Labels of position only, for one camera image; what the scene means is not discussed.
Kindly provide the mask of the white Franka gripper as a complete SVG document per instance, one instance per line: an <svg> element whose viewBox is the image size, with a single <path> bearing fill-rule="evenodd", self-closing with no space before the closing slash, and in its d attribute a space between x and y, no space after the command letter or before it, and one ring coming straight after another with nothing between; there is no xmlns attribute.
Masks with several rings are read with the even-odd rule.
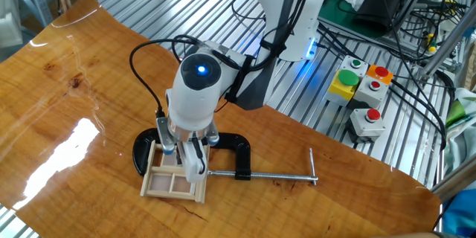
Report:
<svg viewBox="0 0 476 238"><path fill-rule="evenodd" d="M208 170L208 160L202 142L199 139L179 141L175 151L176 166L183 166L187 181L202 181Z"/></svg>

